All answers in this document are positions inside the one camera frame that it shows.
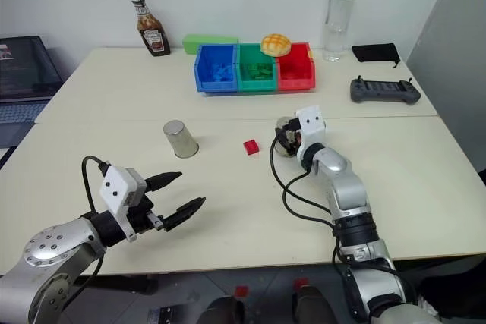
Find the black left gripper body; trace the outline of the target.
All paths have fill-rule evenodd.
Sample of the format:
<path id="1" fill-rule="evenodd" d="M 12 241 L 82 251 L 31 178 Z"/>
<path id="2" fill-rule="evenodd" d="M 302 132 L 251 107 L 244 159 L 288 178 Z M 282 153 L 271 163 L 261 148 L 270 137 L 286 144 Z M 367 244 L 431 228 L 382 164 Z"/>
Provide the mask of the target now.
<path id="1" fill-rule="evenodd" d="M 143 195 L 136 206 L 128 208 L 127 218 L 136 234 L 143 234 L 152 229 L 159 231 L 164 228 L 163 217 L 156 215 L 152 211 L 153 207 L 153 202 Z"/>

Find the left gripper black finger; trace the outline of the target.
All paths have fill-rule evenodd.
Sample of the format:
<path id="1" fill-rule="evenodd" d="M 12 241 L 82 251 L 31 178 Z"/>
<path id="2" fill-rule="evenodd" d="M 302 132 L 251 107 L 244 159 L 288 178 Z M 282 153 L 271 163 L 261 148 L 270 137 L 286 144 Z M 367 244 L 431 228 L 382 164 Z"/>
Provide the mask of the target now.
<path id="1" fill-rule="evenodd" d="M 198 197 L 180 206 L 169 217 L 163 218 L 163 229 L 165 231 L 171 231 L 173 228 L 186 222 L 202 207 L 205 201 L 206 197 Z"/>
<path id="2" fill-rule="evenodd" d="M 180 171 L 164 172 L 158 175 L 151 176 L 145 180 L 145 191 L 154 192 L 160 190 L 181 176 L 182 173 Z"/>

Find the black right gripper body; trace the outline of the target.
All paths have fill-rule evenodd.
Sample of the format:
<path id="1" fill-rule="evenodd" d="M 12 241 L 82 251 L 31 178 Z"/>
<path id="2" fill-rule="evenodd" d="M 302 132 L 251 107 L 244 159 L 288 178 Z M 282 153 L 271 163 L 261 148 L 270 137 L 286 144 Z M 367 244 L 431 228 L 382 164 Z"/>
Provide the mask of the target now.
<path id="1" fill-rule="evenodd" d="M 282 146 L 288 156 L 295 156 L 301 145 L 301 123 L 297 118 L 289 118 L 282 126 Z"/>

